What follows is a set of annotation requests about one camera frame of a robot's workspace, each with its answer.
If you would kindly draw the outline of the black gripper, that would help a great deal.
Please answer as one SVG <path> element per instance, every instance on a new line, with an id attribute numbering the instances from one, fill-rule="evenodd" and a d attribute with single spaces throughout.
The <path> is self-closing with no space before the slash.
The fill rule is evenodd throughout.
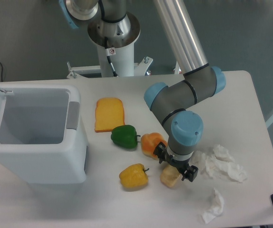
<path id="1" fill-rule="evenodd" d="M 153 152 L 154 155 L 157 156 L 159 160 L 159 164 L 162 162 L 167 161 L 168 164 L 175 167 L 178 172 L 182 175 L 181 180 L 188 180 L 190 182 L 193 182 L 198 174 L 198 168 L 194 165 L 189 166 L 189 158 L 184 161 L 176 160 L 173 155 L 167 155 L 166 156 L 166 146 L 163 142 L 160 142 L 154 149 Z"/>

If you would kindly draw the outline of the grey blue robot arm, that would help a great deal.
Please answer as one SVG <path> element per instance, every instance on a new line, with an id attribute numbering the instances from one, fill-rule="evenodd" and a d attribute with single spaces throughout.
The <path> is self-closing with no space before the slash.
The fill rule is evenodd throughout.
<path id="1" fill-rule="evenodd" d="M 61 0 L 68 24 L 88 21 L 88 35 L 97 46 L 102 77 L 135 76 L 134 43 L 140 35 L 137 18 L 127 11 L 124 0 Z M 221 69 L 210 66 L 185 4 L 181 0 L 154 2 L 166 37 L 184 79 L 172 86 L 150 86 L 144 100 L 169 138 L 154 154 L 160 162 L 175 167 L 184 180 L 193 181 L 198 169 L 189 159 L 203 132 L 202 119 L 188 108 L 222 91 L 226 79 Z"/>

